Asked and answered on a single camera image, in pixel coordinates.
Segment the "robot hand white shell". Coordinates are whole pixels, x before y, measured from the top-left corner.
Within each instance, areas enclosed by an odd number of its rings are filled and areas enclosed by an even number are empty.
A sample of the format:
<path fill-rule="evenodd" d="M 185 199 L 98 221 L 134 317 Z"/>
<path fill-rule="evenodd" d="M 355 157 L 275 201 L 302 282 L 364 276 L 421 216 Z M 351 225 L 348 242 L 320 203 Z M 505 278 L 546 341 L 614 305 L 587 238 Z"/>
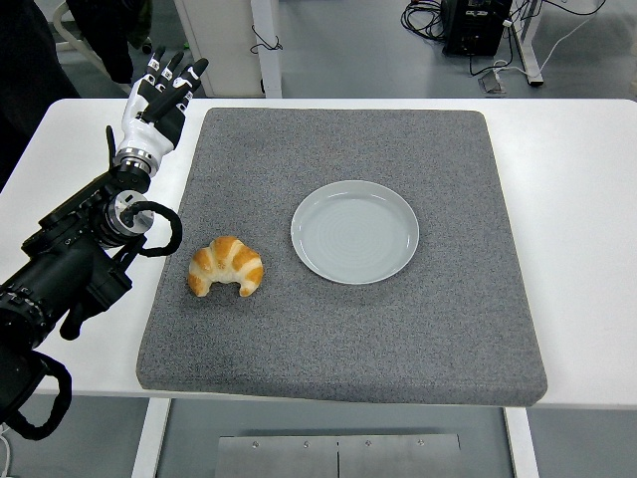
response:
<path fill-rule="evenodd" d="M 164 53 L 163 47 L 153 52 L 143 76 L 132 86 L 121 122 L 124 138 L 113 159 L 115 165 L 135 163 L 149 176 L 177 147 L 185 112 L 209 65 L 202 58 L 183 66 L 181 52 L 163 63 Z"/>

